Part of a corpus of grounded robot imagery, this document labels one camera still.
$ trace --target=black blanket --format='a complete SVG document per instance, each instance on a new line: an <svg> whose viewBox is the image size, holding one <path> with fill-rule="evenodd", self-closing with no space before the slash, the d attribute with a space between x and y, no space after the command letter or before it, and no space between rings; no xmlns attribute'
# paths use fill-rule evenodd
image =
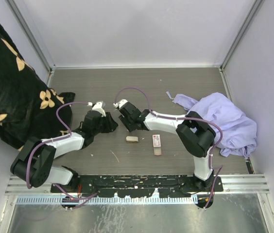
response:
<svg viewBox="0 0 274 233"><path fill-rule="evenodd" d="M42 139L67 133L55 113L74 97L48 88L0 25L0 138L4 142L21 149L31 136ZM71 108L61 109L60 117L69 125Z"/></svg>

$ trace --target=robotic arm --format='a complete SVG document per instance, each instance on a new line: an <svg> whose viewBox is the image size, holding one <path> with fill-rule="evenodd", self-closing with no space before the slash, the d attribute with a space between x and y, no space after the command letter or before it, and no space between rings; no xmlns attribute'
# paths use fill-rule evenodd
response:
<svg viewBox="0 0 274 233"><path fill-rule="evenodd" d="M33 187L40 187L46 182L59 183L65 185L67 190L73 190L78 185L79 178L75 171L64 166L52 166L52 163L55 158L65 153L88 147L97 134L110 133L118 127L110 112L105 112L103 108L104 102L97 102L71 135L52 138L51 142L44 144L34 153L29 177ZM50 139L30 138L14 160L11 172L25 181L29 156L38 144L45 141Z"/></svg>
<svg viewBox="0 0 274 233"><path fill-rule="evenodd" d="M196 120L177 120L184 117L201 118L196 112L188 115L166 115L157 112L153 115L149 109L141 112L127 100L121 100L114 104L121 116L119 119L129 132L134 130L160 130L177 134L187 151L194 156L195 185L204 190L213 183L214 171L209 166L209 151L214 145L216 133L204 122Z"/></svg>

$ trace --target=table surface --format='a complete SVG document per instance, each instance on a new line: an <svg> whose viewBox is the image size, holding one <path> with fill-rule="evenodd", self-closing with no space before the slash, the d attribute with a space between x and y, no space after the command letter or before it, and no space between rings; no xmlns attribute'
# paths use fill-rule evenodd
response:
<svg viewBox="0 0 274 233"><path fill-rule="evenodd" d="M70 152L54 161L56 166L68 166L79 174L192 174L193 156L175 134L156 131L129 133L118 119L112 105L123 88L135 86L144 90L153 110L180 115L186 111L172 103L166 94L185 94L197 100L214 92L225 94L217 68L111 68L57 69L51 87L57 93L74 92L75 101L103 100L119 127L113 133L99 134L84 150ZM125 90L119 96L141 111L147 108L144 96L136 90ZM85 105L72 106L75 129L90 109ZM152 135L161 135L162 155L154 156ZM126 136L137 136L139 143L126 143ZM230 155L227 158L214 150L213 165L223 165L222 174L248 174L245 159Z"/></svg>

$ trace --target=purple towel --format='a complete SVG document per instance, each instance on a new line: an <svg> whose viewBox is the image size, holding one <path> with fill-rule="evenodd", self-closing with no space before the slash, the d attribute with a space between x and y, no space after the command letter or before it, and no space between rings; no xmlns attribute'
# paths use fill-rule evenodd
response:
<svg viewBox="0 0 274 233"><path fill-rule="evenodd" d="M218 145L221 155L227 157L234 154L247 158L256 149L257 124L223 94L213 93L200 101L177 94L173 102L186 110L197 112L203 119L222 129L223 139ZM217 142L220 133L215 127L211 127L216 132Z"/></svg>

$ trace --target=small box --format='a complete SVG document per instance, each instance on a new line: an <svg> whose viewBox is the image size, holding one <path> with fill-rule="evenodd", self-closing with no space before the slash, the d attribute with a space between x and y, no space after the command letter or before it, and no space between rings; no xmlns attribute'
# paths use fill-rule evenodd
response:
<svg viewBox="0 0 274 233"><path fill-rule="evenodd" d="M161 149L161 138L159 134L152 135L154 155L159 156L162 155Z"/></svg>

